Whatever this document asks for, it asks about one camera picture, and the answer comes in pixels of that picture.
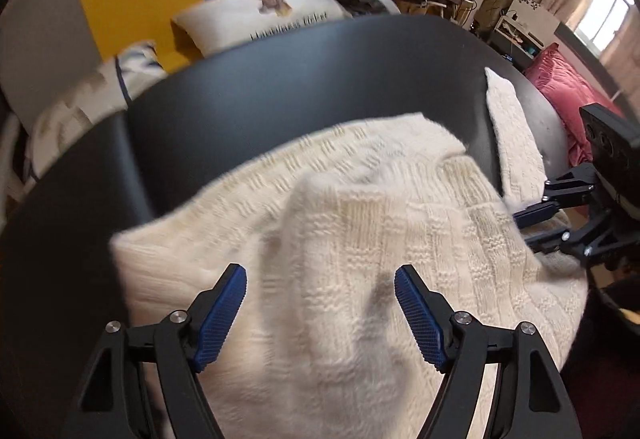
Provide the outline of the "white deer print pillow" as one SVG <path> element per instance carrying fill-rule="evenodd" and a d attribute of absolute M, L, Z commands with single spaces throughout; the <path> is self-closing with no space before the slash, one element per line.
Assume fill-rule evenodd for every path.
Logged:
<path fill-rule="evenodd" d="M 315 24 L 345 20 L 337 0 L 204 0 L 173 19 L 205 57 Z"/>

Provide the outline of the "small side window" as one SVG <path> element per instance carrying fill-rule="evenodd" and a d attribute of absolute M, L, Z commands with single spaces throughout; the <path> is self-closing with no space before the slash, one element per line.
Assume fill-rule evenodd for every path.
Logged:
<path fill-rule="evenodd" d="M 622 26 L 634 0 L 591 0 L 574 33 L 593 53 L 600 56 Z"/>

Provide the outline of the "cream knitted sweater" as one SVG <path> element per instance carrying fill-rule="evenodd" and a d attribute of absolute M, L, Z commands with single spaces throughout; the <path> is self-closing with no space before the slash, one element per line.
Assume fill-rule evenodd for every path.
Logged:
<path fill-rule="evenodd" d="M 247 291 L 200 381 L 229 438 L 413 438 L 440 375 L 394 294 L 411 265 L 488 325 L 537 326 L 556 364 L 585 310 L 584 269 L 534 254 L 513 214 L 538 202 L 544 163 L 512 83 L 487 71 L 495 188 L 421 114 L 337 125 L 250 161 L 111 251 L 132 322 L 186 308 L 232 263 Z"/>

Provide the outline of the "patterned cat print pillow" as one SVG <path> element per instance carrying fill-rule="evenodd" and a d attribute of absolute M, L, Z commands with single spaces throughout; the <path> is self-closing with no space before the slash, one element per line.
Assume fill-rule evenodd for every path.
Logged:
<path fill-rule="evenodd" d="M 27 144 L 27 178 L 41 179 L 94 125 L 128 109 L 166 76 L 152 40 L 133 44 L 101 63 L 39 114 Z"/>

